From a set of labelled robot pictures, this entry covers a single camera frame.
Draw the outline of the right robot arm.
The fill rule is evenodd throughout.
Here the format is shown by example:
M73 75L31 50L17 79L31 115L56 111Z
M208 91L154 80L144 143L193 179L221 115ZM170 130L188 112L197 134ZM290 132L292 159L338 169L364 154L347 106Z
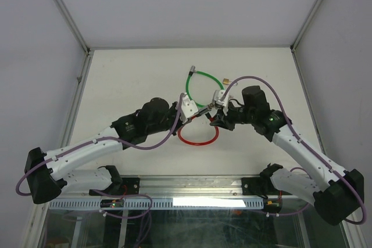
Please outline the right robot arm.
M279 164L261 173L260 188L266 194L277 190L291 193L311 204L330 225L345 221L364 207L364 177L356 169L348 171L321 151L311 147L280 110L273 110L259 86L242 90L243 105L234 106L225 90L216 90L212 104L217 113L213 126L234 130L250 124L255 131L289 154L309 175L295 175Z

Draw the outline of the brass long-shackle padlock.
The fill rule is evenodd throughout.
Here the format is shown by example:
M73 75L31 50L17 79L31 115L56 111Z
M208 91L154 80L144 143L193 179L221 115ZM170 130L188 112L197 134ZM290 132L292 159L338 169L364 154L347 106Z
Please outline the brass long-shackle padlock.
M222 80L222 84L225 85L225 86L228 86L228 85L233 85L233 86L236 86L237 83L236 82L233 82L233 80L230 80L228 78L224 78Z

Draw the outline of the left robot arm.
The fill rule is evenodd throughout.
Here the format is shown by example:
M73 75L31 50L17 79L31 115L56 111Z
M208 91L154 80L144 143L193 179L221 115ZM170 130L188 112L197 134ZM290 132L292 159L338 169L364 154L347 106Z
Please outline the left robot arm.
M128 148L156 149L197 112L198 108L186 95L172 105L162 98L153 98L90 139L47 152L40 147L30 150L21 180L27 182L34 204L50 202L65 192L99 190L115 195L122 186L115 166L96 170L83 170L81 166Z

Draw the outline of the red cable lock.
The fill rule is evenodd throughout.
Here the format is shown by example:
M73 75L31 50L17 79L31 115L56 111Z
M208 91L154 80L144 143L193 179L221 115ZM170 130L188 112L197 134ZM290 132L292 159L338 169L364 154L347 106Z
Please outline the red cable lock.
M189 146L201 147L215 143L220 131L217 127L210 126L213 117L210 113L193 117L192 122L177 131L178 139Z

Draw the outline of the green cable lock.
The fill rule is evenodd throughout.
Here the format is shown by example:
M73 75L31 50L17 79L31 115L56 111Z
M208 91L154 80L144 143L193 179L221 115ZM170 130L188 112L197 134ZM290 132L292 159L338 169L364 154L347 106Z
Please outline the green cable lock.
M205 71L197 70L195 66L191 66L185 82L185 91L199 108L206 106L210 102L210 93L222 89L224 89L224 85L218 78Z

